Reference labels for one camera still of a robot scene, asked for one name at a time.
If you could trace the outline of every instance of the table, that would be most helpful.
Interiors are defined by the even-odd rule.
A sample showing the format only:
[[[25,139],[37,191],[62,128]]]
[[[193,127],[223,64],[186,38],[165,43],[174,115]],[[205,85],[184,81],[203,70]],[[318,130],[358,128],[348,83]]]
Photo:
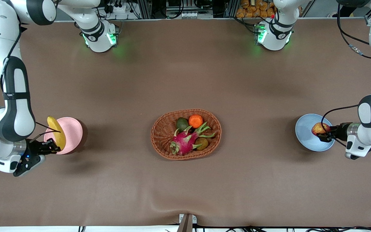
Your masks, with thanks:
[[[364,20],[342,22],[367,39]],[[233,20],[127,22],[102,54],[72,23],[27,27],[37,121],[74,117],[88,134],[80,152],[49,155],[24,177],[0,172],[0,226],[164,225],[180,213],[203,226],[371,226],[371,153],[348,160],[339,144],[314,153],[294,134],[300,116],[371,94],[371,60],[350,51],[335,20],[299,20],[278,52]],[[218,117],[221,144],[202,159],[165,160],[150,129],[189,108]],[[356,121],[357,111],[328,119]]]

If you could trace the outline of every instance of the pink plate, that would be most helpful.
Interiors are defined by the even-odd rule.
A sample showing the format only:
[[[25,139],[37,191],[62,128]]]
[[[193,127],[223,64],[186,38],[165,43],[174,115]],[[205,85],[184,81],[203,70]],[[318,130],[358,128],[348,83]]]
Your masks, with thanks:
[[[66,144],[64,150],[57,152],[57,154],[67,154],[72,152],[75,148],[77,148],[78,144],[80,144],[82,139],[82,125],[81,123],[74,118],[65,117],[57,119],[59,125],[64,130]],[[44,135],[44,141],[49,140],[52,138],[55,141],[55,137],[53,133],[47,133]]]

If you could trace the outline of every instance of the blue plate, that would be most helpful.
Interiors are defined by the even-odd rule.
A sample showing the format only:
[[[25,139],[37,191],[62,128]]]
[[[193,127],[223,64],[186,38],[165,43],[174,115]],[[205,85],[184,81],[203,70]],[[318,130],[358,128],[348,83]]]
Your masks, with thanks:
[[[303,146],[312,151],[327,151],[334,144],[334,140],[323,142],[312,133],[312,127],[316,123],[321,122],[321,118],[322,116],[318,114],[309,113],[300,117],[296,123],[297,139]],[[327,119],[324,119],[323,122],[331,126],[331,123]]]

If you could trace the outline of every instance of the plate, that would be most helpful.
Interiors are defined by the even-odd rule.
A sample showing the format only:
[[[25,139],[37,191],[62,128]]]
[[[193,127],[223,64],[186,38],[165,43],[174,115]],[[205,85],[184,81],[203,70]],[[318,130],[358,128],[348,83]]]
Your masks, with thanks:
[[[321,122],[322,116],[314,113],[305,114],[297,120],[296,123],[296,136],[300,143],[309,150],[312,151],[327,151],[333,144],[331,142],[320,141],[317,136],[312,133],[312,127]],[[331,123],[325,118],[323,122],[329,126]]]
[[[64,131],[66,144],[65,148],[62,151],[57,152],[59,155],[67,154],[72,152],[80,144],[82,139],[82,125],[81,123],[74,118],[65,117],[57,119],[59,125]],[[44,135],[44,141],[52,138],[55,141],[53,133],[47,133]]]

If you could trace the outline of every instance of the kiwi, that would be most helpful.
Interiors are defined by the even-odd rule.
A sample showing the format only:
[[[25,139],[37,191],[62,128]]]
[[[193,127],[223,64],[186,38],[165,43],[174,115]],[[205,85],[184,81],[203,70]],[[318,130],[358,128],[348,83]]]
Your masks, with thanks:
[[[197,150],[197,151],[202,151],[202,150],[206,149],[206,148],[209,146],[209,141],[208,141],[206,138],[198,138],[198,139],[194,142],[194,144],[196,144],[196,145],[201,144],[201,146],[198,147],[196,150]]]

